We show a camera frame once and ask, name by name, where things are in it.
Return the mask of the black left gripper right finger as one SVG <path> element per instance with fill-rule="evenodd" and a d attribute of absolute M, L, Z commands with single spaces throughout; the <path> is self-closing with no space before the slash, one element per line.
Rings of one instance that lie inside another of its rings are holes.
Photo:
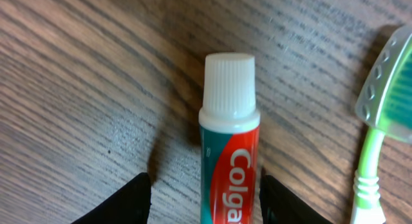
<path fill-rule="evenodd" d="M 263 224 L 332 224 L 271 175 L 260 179 Z"/>

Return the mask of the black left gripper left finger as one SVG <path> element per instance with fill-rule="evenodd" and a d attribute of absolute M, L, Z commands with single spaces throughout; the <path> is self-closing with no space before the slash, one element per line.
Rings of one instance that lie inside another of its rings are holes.
<path fill-rule="evenodd" d="M 151 179 L 140 173 L 72 224 L 146 224 L 151 206 Z"/>

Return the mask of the Colgate toothpaste tube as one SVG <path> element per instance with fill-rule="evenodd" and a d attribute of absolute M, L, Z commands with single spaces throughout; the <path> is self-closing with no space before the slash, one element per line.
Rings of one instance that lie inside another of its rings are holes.
<path fill-rule="evenodd" d="M 255 58 L 205 58 L 201 136 L 201 224 L 252 223 L 260 113 Z"/>

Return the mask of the green toothbrush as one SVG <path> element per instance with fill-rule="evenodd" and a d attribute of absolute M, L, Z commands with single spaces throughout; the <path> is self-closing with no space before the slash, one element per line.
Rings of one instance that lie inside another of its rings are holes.
<path fill-rule="evenodd" d="M 379 165 L 384 138 L 411 142 L 411 27 L 396 29 L 384 45 L 355 104 L 368 126 L 353 184 L 351 223 L 385 223 Z"/>

